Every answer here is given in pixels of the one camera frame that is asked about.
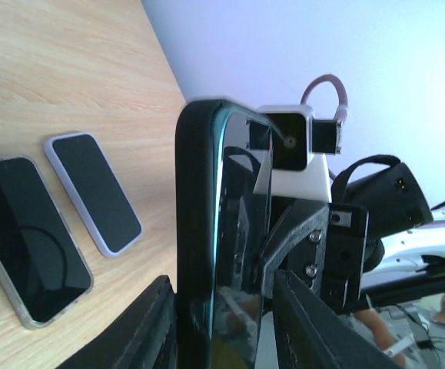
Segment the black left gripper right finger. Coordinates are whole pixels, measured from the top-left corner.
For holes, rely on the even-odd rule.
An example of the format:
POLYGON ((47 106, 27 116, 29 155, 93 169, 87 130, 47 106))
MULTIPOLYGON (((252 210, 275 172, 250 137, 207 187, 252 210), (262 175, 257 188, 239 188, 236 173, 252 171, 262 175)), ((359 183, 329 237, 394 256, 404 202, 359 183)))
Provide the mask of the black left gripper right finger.
POLYGON ((291 271, 274 275, 273 319, 279 368, 398 368, 349 328, 291 271))

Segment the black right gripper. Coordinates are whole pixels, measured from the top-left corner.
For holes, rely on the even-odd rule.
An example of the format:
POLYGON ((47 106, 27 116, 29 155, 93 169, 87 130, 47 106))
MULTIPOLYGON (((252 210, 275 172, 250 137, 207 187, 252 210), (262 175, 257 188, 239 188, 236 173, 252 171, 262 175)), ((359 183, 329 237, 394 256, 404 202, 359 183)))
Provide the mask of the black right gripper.
POLYGON ((330 203, 274 198, 271 232, 258 255, 255 282, 273 297, 274 273, 292 271, 336 313, 351 311, 361 277, 384 255, 386 236, 432 222, 427 200, 408 166, 373 155, 342 171, 330 203))

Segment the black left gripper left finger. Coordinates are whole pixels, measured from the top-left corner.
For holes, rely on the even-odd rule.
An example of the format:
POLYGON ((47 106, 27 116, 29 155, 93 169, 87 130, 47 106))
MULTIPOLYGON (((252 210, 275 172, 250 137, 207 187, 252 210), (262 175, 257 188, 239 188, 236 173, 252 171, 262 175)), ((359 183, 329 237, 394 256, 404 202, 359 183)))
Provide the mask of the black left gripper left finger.
POLYGON ((167 275, 150 285, 60 368, 174 368, 175 295, 167 275))

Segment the green-edged black phone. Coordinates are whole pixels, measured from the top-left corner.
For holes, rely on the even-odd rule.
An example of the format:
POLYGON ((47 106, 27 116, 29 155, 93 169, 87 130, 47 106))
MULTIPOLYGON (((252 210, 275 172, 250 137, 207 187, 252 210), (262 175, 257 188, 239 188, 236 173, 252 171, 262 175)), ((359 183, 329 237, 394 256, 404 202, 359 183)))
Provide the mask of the green-edged black phone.
POLYGON ((271 130, 256 115, 233 112, 223 143, 211 366, 253 368, 262 311, 254 269, 269 232, 271 130))

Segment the black phone case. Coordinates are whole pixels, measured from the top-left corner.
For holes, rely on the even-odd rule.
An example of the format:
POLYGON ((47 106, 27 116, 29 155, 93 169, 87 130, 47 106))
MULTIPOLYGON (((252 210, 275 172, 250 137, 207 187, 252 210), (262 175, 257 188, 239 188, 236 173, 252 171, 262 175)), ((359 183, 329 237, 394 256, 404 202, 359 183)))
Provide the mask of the black phone case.
POLYGON ((224 133, 225 99, 191 101, 175 131, 177 222, 177 366, 209 368, 224 133))

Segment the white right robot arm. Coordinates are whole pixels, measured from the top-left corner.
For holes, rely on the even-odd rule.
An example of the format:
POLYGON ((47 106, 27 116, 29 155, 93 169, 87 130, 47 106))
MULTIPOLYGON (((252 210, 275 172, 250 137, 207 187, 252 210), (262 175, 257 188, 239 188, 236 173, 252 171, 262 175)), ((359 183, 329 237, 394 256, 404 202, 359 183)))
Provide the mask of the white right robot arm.
POLYGON ((445 292, 445 202, 430 208, 399 158, 374 155, 361 164, 380 170, 352 181, 351 165, 330 179, 317 154, 303 171, 277 172, 254 290, 275 299, 282 270, 337 313, 445 292))

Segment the person in background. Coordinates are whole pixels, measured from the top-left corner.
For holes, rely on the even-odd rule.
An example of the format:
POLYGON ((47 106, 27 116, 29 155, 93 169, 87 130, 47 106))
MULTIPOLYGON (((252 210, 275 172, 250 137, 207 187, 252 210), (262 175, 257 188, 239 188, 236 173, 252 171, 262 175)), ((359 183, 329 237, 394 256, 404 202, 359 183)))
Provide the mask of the person in background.
POLYGON ((348 316, 350 326, 403 368, 445 368, 445 294, 437 309, 396 304, 348 316))

